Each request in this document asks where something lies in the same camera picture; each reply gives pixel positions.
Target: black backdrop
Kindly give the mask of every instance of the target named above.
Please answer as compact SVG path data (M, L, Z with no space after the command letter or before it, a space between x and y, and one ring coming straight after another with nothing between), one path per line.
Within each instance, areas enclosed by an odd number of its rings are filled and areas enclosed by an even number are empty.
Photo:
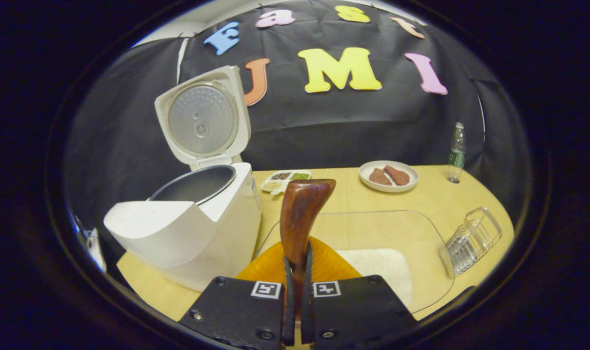
M360 8L371 22L343 20L337 5ZM255 26L263 13L276 9L291 10L295 22ZM250 91L251 74L244 66L270 59L268 91L248 108L252 135L242 153L256 170L357 167L379 159L445 164L455 122L463 122L466 171L496 195L517 225L532 181L517 109L499 80L459 41L433 25L413 22L426 37L415 38L391 17L397 15L335 0L258 7L190 38L178 82L233 65L241 68L244 91ZM239 43L215 55L204 41L233 21L239 23ZM183 42L171 38L130 49L96 82L71 131L64 177L70 208L88 228L99 229L109 265L123 249L102 225L107 210L116 202L145 199L189 171L170 152L153 107L155 97L177 84ZM368 59L382 88L304 91L308 69L297 53L320 48L338 60L347 47L371 52ZM405 53L430 57L448 95L423 91Z
M424 4L513 67L504 79L529 112L525 120L544 121L555 182L526 262L493 299L423 348L590 349L590 171L578 171L590 169L590 1ZM66 91L114 40L163 7L0 2L0 349L172 348L77 276L52 235L38 175Z

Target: table surface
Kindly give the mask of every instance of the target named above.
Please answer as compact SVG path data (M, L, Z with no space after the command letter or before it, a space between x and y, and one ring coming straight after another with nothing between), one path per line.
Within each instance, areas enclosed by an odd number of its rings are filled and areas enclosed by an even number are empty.
M418 309L419 311L413 313L415 319L422 319L444 306L464 289L482 282L511 246L514 232L511 219L502 204L469 173L464 172L461 182L453 184L444 177L446 166L414 166L413 168L419 173L419 182L415 188L404 193L386 193L369 188L360 181L359 168L308 170L312 172L312 177L315 179L335 179L337 182L333 195L320 213L412 210L427 217L444 242L462 224L466 213L475 208L486 207L497 219L502 228L500 240L468 271L455 277L452 286L449 283L450 289L442 298L439 298L437 302L430 306L422 310ZM253 172L257 186L273 172ZM258 251L265 237L279 221L282 205L282 195L270 195L262 192L260 188L258 188L258 192L261 200L261 222L255 251ZM332 246L333 239L335 241L340 239L340 237L332 237L332 233L326 233L323 237L323 241L330 246ZM402 251L402 253L408 255L409 252ZM139 261L128 252L122 256L117 266L127 282L146 303L175 321L181 319L200 295L200 292L168 281L153 268ZM435 283L436 279L440 278L427 273L411 273L411 277L413 285L432 284Z

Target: rice cooker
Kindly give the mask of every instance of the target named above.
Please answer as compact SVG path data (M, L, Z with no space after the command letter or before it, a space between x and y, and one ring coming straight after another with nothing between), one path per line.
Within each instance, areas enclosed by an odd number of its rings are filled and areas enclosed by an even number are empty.
M191 172L146 201L115 204L113 237L167 279L202 291L250 263L260 226L251 165L239 154L251 135L239 67L192 78L155 100L163 135Z

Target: foam letter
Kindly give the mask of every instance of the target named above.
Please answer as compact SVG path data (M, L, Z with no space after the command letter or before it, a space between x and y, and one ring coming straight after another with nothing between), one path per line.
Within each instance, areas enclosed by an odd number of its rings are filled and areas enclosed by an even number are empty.
M449 93L448 89L437 78L435 71L431 67L431 59L427 56L419 55L417 53L406 53L405 57L412 61L418 69L418 73L422 78L422 84L420 87L430 93L439 93L440 95L446 95Z
M406 30L407 33L410 33L411 35L413 35L417 38L424 38L424 35L422 35L416 31L416 27L413 24L408 23L399 17L391 17L390 19L397 22L403 29Z
M257 27L266 28L273 27L276 24L284 26L285 24L291 24L295 22L293 18L293 12L289 10L275 10L260 15L260 19L257 22Z
M371 19L364 14L364 11L357 7L336 6L334 9L338 12L340 18L350 22L369 23L371 21Z
M245 65L245 68L252 72L252 90L245 94L245 104L252 106L260 101L267 92L267 73L265 66L269 63L269 58L259 58Z
M297 56L306 60L308 66L308 84L304 86L306 92L315 93L328 91L331 84L323 78L323 73L332 80L335 86L343 89L347 84L349 73L351 82L349 86L354 89L380 89L380 83L373 73L368 61L370 52L361 47L348 47L340 57L335 60L323 49L308 49L299 51Z
M239 42L239 38L237 38L239 31L235 29L238 25L238 22L228 23L222 29L216 31L213 35L204 40L204 44L209 43L213 45L217 49L217 52L215 53L217 55L225 53Z

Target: raw meat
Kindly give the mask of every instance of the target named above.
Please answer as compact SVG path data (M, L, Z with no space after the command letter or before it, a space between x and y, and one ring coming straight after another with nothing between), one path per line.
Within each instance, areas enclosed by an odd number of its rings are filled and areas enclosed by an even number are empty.
M404 171L397 170L389 165L384 166L383 169L392 177L392 181L398 186L403 186L410 182L410 176Z
M381 170L380 168L375 168L375 170L373 170L373 173L371 174L371 176L368 177L368 179L370 181L377 182L378 184L392 186L392 182L388 180L386 174L384 174L383 170Z

